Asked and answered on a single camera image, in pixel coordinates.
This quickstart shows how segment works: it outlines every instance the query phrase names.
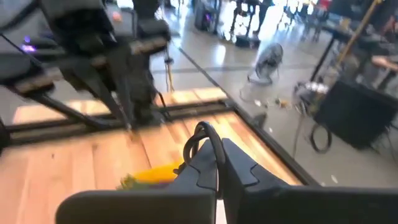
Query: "wooden platform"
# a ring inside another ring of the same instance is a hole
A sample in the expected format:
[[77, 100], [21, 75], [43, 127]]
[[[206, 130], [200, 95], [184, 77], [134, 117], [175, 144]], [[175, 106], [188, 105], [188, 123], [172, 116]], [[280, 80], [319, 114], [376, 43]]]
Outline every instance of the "wooden platform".
[[[167, 104], [225, 98], [218, 88], [165, 94]], [[72, 101], [82, 113], [103, 113], [96, 101]], [[43, 106], [18, 108], [15, 123], [59, 119]], [[6, 149], [0, 157], [0, 223], [50, 224], [67, 196], [82, 190], [115, 189], [127, 173], [182, 159], [182, 149], [199, 121], [209, 121], [222, 138], [230, 138], [267, 170], [298, 185], [300, 182], [234, 113], [186, 119], [134, 133], [94, 134]]]

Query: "black cable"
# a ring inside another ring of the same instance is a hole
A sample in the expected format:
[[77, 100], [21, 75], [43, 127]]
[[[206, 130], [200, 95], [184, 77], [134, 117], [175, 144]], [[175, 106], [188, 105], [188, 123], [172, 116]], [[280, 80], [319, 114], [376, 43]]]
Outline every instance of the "black cable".
[[255, 102], [255, 100], [247, 100], [247, 99], [243, 98], [243, 96], [242, 96], [242, 90], [243, 90], [243, 88], [239, 90], [239, 98], [240, 98], [243, 102], [245, 102], [245, 103], [251, 103], [251, 104], [257, 105], [256, 102]]
[[215, 153], [217, 170], [218, 170], [218, 191], [216, 193], [216, 196], [218, 199], [221, 199], [223, 197], [222, 189], [224, 189], [224, 178], [226, 174], [225, 151], [220, 136], [217, 134], [214, 127], [208, 122], [200, 121], [195, 127], [195, 132], [193, 136], [184, 145], [183, 149], [184, 164], [182, 164], [178, 168], [178, 171], [180, 172], [181, 169], [183, 169], [185, 166], [188, 166], [189, 163], [191, 163], [192, 158], [195, 157], [195, 155], [198, 152], [199, 141], [204, 138], [209, 138]]
[[300, 119], [299, 119], [299, 121], [298, 121], [298, 126], [297, 126], [297, 129], [296, 129], [296, 133], [295, 133], [295, 135], [294, 135], [294, 145], [293, 145], [293, 153], [292, 153], [293, 159], [296, 158], [297, 143], [298, 143], [298, 141], [299, 141], [300, 130], [301, 130], [302, 126], [303, 126], [303, 121], [304, 121], [304, 119], [305, 119], [305, 115], [304, 115], [304, 114], [301, 114], [301, 115], [300, 115]]
[[170, 115], [169, 111], [167, 110], [167, 106], [166, 106], [166, 102], [164, 101], [163, 94], [161, 92], [159, 92], [159, 91], [157, 91], [157, 94], [159, 95], [160, 101], [162, 102], [162, 106], [163, 106], [163, 108], [165, 110], [165, 114], [166, 114], [165, 118], [166, 119], [170, 119], [171, 115]]
[[[251, 72], [248, 73], [248, 75], [246, 75], [246, 81], [247, 81], [247, 82], [250, 82], [250, 75], [252, 74], [253, 71], [254, 71], [254, 70], [252, 70]], [[240, 97], [240, 99], [241, 99], [243, 102], [245, 102], [245, 103], [253, 103], [252, 100], [246, 100], [246, 99], [243, 98], [243, 96], [242, 96], [242, 90], [243, 90], [243, 88], [244, 88], [244, 87], [242, 87], [242, 88], [239, 90], [239, 97]]]
[[331, 147], [331, 142], [332, 142], [332, 135], [331, 135], [331, 131], [327, 130], [327, 128], [325, 128], [326, 130], [326, 135], [327, 135], [327, 144], [324, 148], [319, 148], [315, 142], [315, 131], [317, 131], [319, 128], [323, 128], [323, 126], [319, 125], [319, 124], [314, 124], [311, 130], [311, 134], [310, 134], [310, 143], [312, 148], [320, 154], [325, 154], [330, 150]]
[[396, 166], [398, 166], [398, 160], [397, 160], [397, 157], [396, 157], [396, 154], [395, 154], [395, 151], [396, 151], [396, 150], [394, 149], [394, 146], [392, 145], [392, 142], [391, 142], [391, 138], [390, 138], [389, 133], [387, 133], [386, 135], [387, 135], [388, 142], [389, 142], [389, 144], [390, 144], [390, 153], [391, 153], [391, 157], [392, 157], [392, 159], [394, 160], [394, 163], [396, 164]]

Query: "wooden plank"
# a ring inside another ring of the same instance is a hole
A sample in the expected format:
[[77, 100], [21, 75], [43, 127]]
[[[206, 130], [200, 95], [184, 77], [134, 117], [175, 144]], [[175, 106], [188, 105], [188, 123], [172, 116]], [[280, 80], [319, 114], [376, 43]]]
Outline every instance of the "wooden plank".
[[[70, 101], [67, 103], [68, 106], [77, 111], [81, 111], [82, 104], [83, 103], [81, 101]], [[13, 123], [24, 124], [56, 119], [65, 119], [65, 117], [63, 114], [60, 114], [57, 111], [47, 108], [43, 105], [29, 105], [20, 106], [17, 108]]]
[[[215, 117], [219, 118], [220, 116], [223, 116], [223, 114], [216, 115]], [[258, 160], [255, 153], [253, 153], [252, 150], [245, 144], [245, 142], [242, 141], [240, 136], [234, 131], [234, 129], [229, 125], [228, 122], [217, 123], [216, 121], [214, 121], [214, 126], [221, 138], [229, 138], [237, 146], [239, 146], [247, 155], [249, 155], [255, 161]]]
[[[166, 105], [175, 104], [175, 102], [173, 101], [172, 93], [163, 93], [162, 96], [163, 96], [164, 103]], [[163, 105], [162, 100], [161, 100], [159, 95], [157, 95], [156, 98], [155, 98], [155, 104], [158, 105], [158, 106], [162, 106]]]
[[149, 169], [141, 148], [131, 154], [130, 137], [124, 131], [93, 136], [93, 160], [97, 189], [115, 189], [127, 174]]
[[17, 223], [28, 171], [28, 158], [17, 154], [0, 157], [0, 220]]
[[72, 194], [96, 188], [93, 158], [93, 143], [89, 138], [81, 138], [73, 143]]
[[227, 96], [220, 88], [200, 88], [193, 90], [201, 101], [226, 99]]
[[173, 94], [173, 101], [176, 104], [200, 102], [200, 99], [196, 96], [195, 92], [193, 91], [177, 91], [172, 94]]
[[175, 150], [172, 152], [172, 157], [174, 161], [182, 160], [182, 149], [185, 143], [191, 137], [188, 128], [186, 127], [184, 121], [175, 121], [172, 124], [167, 125], [171, 136], [173, 137]]
[[173, 154], [177, 149], [166, 125], [161, 125], [158, 128], [143, 129], [139, 131], [139, 136], [151, 167], [164, 166], [176, 162]]
[[34, 147], [29, 157], [29, 174], [26, 177], [24, 193], [17, 223], [49, 223], [49, 145]]
[[109, 113], [109, 109], [98, 100], [87, 100], [84, 101], [83, 105], [81, 112], [85, 114], [96, 115]]
[[57, 144], [54, 147], [47, 145], [48, 153], [43, 157], [42, 163], [46, 166], [47, 175], [47, 220], [51, 223], [55, 220], [55, 213], [62, 201], [72, 194], [72, 154], [75, 148], [73, 141]]

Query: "electrical cord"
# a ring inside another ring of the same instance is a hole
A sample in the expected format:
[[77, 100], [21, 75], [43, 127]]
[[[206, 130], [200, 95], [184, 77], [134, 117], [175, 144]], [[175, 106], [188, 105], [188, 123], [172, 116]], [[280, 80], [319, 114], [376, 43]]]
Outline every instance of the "electrical cord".
[[[159, 7], [160, 12], [157, 11], [157, 17], [159, 19], [163, 19], [166, 21], [166, 19], [164, 18], [165, 15], [165, 2], [163, 1], [162, 4]], [[169, 48], [166, 47], [165, 49], [165, 69], [166, 69], [166, 85], [167, 85], [167, 91], [174, 91], [174, 85], [173, 85], [173, 75], [172, 75], [172, 71], [170, 68], [170, 65], [173, 63], [173, 59], [170, 57], [170, 52], [169, 52]]]
[[325, 147], [320, 148], [317, 146], [317, 143], [315, 142], [315, 132], [319, 129], [319, 128], [324, 128], [322, 125], [319, 124], [314, 124], [312, 126], [312, 130], [311, 130], [311, 134], [310, 134], [310, 144], [312, 146], [312, 148], [315, 150], [315, 152], [319, 153], [319, 154], [325, 154], [330, 150], [331, 147], [331, 142], [332, 142], [332, 135], [331, 135], [331, 131], [327, 130], [327, 128], [325, 128], [326, 130], [326, 136], [327, 136], [327, 144]]
[[[252, 72], [254, 72], [254, 69], [251, 70], [251, 71], [248, 73], [248, 75], [246, 76], [247, 82], [250, 82], [250, 75], [252, 74]], [[278, 80], [279, 80], [279, 78], [280, 78], [280, 76], [279, 76], [279, 68], [277, 68], [277, 77], [278, 77]], [[260, 100], [247, 100], [247, 99], [245, 99], [245, 98], [243, 97], [243, 94], [242, 94], [242, 90], [244, 89], [244, 87], [242, 87], [242, 88], [239, 90], [239, 98], [240, 98], [243, 102], [255, 104], [256, 106], [262, 106], [262, 107], [265, 107], [265, 108], [270, 107], [269, 99], [266, 100], [266, 103], [263, 103], [263, 102], [261, 102]]]
[[390, 138], [390, 135], [389, 135], [389, 133], [387, 133], [386, 134], [387, 135], [387, 140], [388, 140], [388, 142], [389, 142], [389, 144], [390, 144], [390, 153], [391, 153], [391, 157], [392, 157], [392, 159], [394, 160], [394, 163], [396, 164], [396, 166], [398, 166], [398, 160], [397, 160], [397, 157], [396, 157], [396, 154], [395, 154], [395, 149], [394, 149], [394, 146], [392, 145], [392, 142], [391, 142], [391, 138]]
[[157, 91], [157, 94], [159, 95], [160, 101], [162, 102], [162, 106], [163, 106], [163, 108], [165, 110], [165, 118], [167, 120], [170, 120], [171, 115], [170, 115], [169, 111], [167, 110], [167, 106], [166, 106], [166, 102], [164, 101], [163, 94], [161, 92], [159, 92], [159, 91]]
[[297, 143], [298, 143], [298, 141], [299, 141], [300, 130], [301, 130], [302, 126], [303, 126], [303, 121], [304, 121], [304, 119], [305, 119], [305, 115], [304, 115], [304, 114], [301, 114], [301, 115], [300, 115], [300, 119], [299, 119], [299, 121], [298, 121], [298, 126], [297, 126], [297, 129], [296, 129], [296, 132], [295, 132], [295, 134], [294, 134], [294, 144], [293, 144], [293, 153], [292, 153], [293, 159], [296, 158]]
[[180, 165], [178, 170], [175, 170], [175, 172], [177, 174], [181, 173], [181, 171], [186, 166], [188, 166], [189, 163], [191, 163], [192, 158], [195, 157], [195, 155], [199, 150], [199, 141], [204, 138], [209, 138], [215, 153], [217, 170], [218, 170], [218, 190], [216, 193], [216, 197], [217, 199], [221, 199], [223, 197], [222, 189], [224, 189], [224, 177], [226, 174], [226, 168], [225, 168], [226, 157], [225, 157], [224, 146], [223, 143], [221, 142], [221, 138], [210, 123], [206, 121], [200, 121], [197, 124], [193, 136], [184, 145], [183, 149], [184, 163]]

